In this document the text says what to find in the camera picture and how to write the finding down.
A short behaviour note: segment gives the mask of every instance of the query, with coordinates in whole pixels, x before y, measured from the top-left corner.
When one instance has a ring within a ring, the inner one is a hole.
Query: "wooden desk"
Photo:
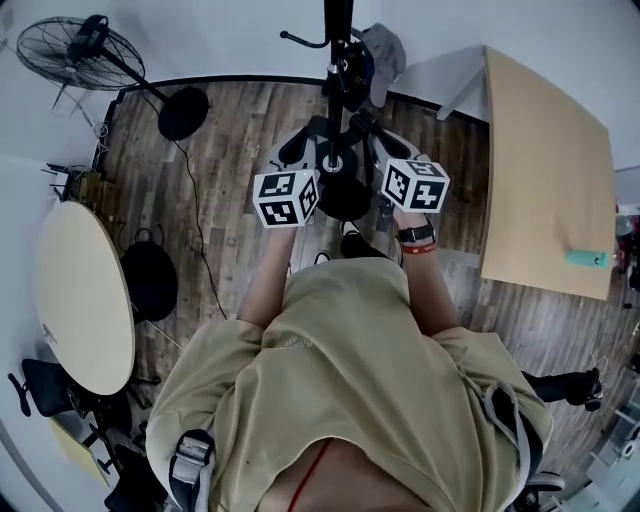
[[[567,251],[613,253],[615,196],[607,129],[515,60],[485,48],[491,164],[481,276],[606,300],[611,269]],[[444,119],[484,76],[476,73]]]
[[[35,296],[45,341],[71,377],[99,395],[119,391],[133,369],[133,314],[115,248],[84,206],[58,204],[45,221]]]

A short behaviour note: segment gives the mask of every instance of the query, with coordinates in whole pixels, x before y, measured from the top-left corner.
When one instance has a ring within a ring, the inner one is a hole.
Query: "smartwatch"
[[[401,244],[413,244],[416,242],[435,243],[436,232],[427,220],[424,226],[398,230],[398,240]]]

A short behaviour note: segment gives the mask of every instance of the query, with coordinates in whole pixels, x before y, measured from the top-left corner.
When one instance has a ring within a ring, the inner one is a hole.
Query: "black and white cube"
[[[439,212],[448,187],[449,176],[440,164],[387,160],[382,194],[405,212]]]
[[[253,204],[266,228],[304,226],[318,195],[313,169],[258,174],[253,182]]]

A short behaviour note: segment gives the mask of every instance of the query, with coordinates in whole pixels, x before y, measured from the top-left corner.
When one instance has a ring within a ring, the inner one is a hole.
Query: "red string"
[[[304,488],[305,484],[307,483],[307,481],[311,477],[311,473],[313,473],[313,470],[316,469],[316,466],[318,465],[318,462],[320,462],[320,459],[324,455],[324,452],[326,452],[327,448],[329,448],[329,445],[331,444],[331,441],[333,441],[332,437],[326,439],[324,444],[322,445],[322,448],[320,448],[320,451],[318,452],[318,455],[316,455],[316,460],[314,460],[313,464],[311,464],[311,467],[307,471],[307,474],[304,475],[304,478],[302,479],[302,482],[300,482],[300,485],[296,489],[296,492],[294,493],[293,498],[291,498],[291,503],[289,503],[289,508],[287,509],[287,512],[292,512],[293,511],[293,507],[295,506],[296,502],[298,501],[298,498],[300,497],[300,493],[302,492],[302,489]]]

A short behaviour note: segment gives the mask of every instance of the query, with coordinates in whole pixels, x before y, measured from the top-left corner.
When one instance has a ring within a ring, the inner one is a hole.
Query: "wooden floor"
[[[212,108],[205,124],[181,145],[198,184],[205,252],[220,302],[225,312],[235,313],[266,237],[248,193],[253,176],[272,145],[311,115],[324,114],[326,103],[319,88],[311,85],[229,82],[199,87]],[[152,102],[159,106],[155,98]],[[455,118],[439,122],[433,111],[397,101],[374,113],[450,175],[450,193],[436,219],[441,247],[479,253],[489,174],[488,127]],[[117,183],[119,218],[127,222],[120,241],[127,247],[142,227],[158,240],[161,224],[165,249],[178,272],[179,298],[174,312],[159,325],[184,346],[201,322],[221,319],[199,256],[194,190],[185,157],[160,136],[156,113],[140,92],[127,93],[118,105],[108,145],[104,169],[107,179]],[[390,233],[376,230],[375,212],[361,227],[375,247],[395,254]],[[119,226],[111,226],[111,232],[115,242]],[[337,221],[318,212],[315,224],[298,236],[292,271],[309,265],[321,248],[338,255],[338,243]],[[580,485],[601,428],[629,392],[631,376],[624,365],[640,315],[620,306],[633,301],[632,294],[615,274],[609,300],[602,302],[483,280],[477,269],[454,262],[446,263],[444,271],[462,325],[497,332],[523,370],[537,375],[579,371],[594,361],[605,370],[605,401],[599,412],[551,406],[555,427],[543,466],[561,472],[570,488]],[[180,349],[148,325],[138,326],[136,335],[136,373],[165,378]]]

